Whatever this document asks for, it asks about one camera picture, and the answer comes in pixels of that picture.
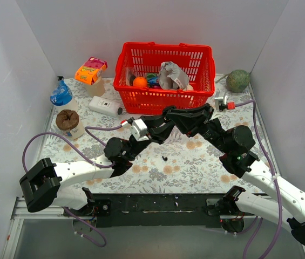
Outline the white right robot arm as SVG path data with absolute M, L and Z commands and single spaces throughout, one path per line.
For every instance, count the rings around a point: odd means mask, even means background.
M 277 175 L 272 166 L 266 166 L 251 152 L 255 145 L 253 134 L 247 126 L 224 130 L 218 116 L 224 110 L 236 108 L 234 102 L 213 109 L 205 104 L 193 109 L 177 109 L 174 106 L 162 112 L 166 121 L 171 121 L 188 137 L 200 134 L 223 153 L 219 159 L 224 168 L 269 195 L 277 202 L 277 215 L 285 209 L 289 216 L 285 222 L 292 236 L 305 246 L 305 192 Z

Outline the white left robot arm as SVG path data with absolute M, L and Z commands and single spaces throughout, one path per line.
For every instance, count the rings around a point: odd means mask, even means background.
M 39 160 L 19 181 L 28 212 L 59 206 L 72 208 L 84 216 L 90 215 L 94 211 L 91 192 L 86 188 L 76 189 L 74 185 L 123 175 L 149 144 L 162 144 L 174 126 L 162 115 L 129 118 L 121 122 L 121 127 L 130 130 L 130 138 L 111 138 L 101 156 L 85 157 L 75 162 L 53 163 L 50 158 Z

